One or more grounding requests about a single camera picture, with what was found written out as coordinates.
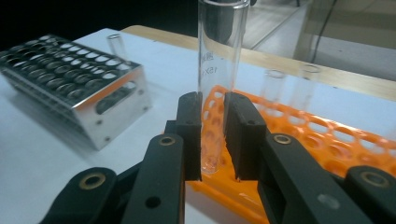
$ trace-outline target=test tube rack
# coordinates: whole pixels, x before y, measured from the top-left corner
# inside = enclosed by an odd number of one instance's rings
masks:
[[[0,71],[97,149],[150,108],[142,65],[56,35],[1,51]]]
[[[223,96],[226,91],[221,86],[216,86],[204,103],[202,119],[205,119],[206,126],[202,131],[203,141],[224,141],[222,137],[212,138],[218,136],[213,132],[222,131],[224,107],[223,98],[219,96]],[[244,94],[258,108],[271,108],[271,113],[267,113],[266,109],[259,109],[269,131],[286,133],[297,138],[329,172],[345,177],[349,167],[370,165],[396,176],[396,142],[287,105],[266,103],[261,97],[247,92],[235,92]],[[218,171],[211,175],[202,174],[202,178],[202,182],[189,184],[249,222],[268,223],[257,192],[257,181],[235,179],[227,148],[221,152]]]

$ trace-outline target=wall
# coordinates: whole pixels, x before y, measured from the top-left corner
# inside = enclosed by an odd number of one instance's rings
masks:
[[[337,0],[323,35],[396,49],[396,0]]]

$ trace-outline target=glass rim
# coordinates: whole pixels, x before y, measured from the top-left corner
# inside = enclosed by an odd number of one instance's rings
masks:
[[[276,70],[276,69],[268,69],[265,71],[265,75],[268,77],[273,77],[273,78],[284,78],[286,74],[282,71]]]
[[[307,73],[320,73],[321,69],[317,65],[305,63],[301,66],[301,70]]]
[[[114,35],[108,35],[107,39],[108,40],[113,40],[113,39],[117,39],[120,38],[120,34],[114,34]]]
[[[218,3],[212,0],[199,0],[199,1],[216,7],[232,7],[234,9],[244,8],[250,5],[250,0],[236,0],[236,2],[233,3]]]

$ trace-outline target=test tube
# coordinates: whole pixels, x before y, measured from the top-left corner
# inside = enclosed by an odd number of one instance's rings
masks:
[[[219,168],[224,141],[224,94],[233,89],[249,0],[198,2],[198,91],[203,97],[201,168],[213,174]]]
[[[281,97],[285,77],[285,74],[278,70],[272,69],[265,72],[262,86],[263,102],[259,109],[264,110],[270,116],[276,116],[276,105]]]
[[[290,106],[304,113],[311,102],[315,86],[320,74],[320,68],[313,64],[303,64],[299,69],[298,78],[294,85]]]
[[[120,58],[120,64],[117,68],[120,71],[131,69],[131,63],[128,61],[128,54],[126,53],[122,37],[119,34],[109,35],[107,42],[110,46],[111,53]]]
[[[124,61],[128,61],[128,55],[126,53],[122,37],[119,34],[109,35],[107,37],[107,42],[110,46],[111,53],[123,59]]]

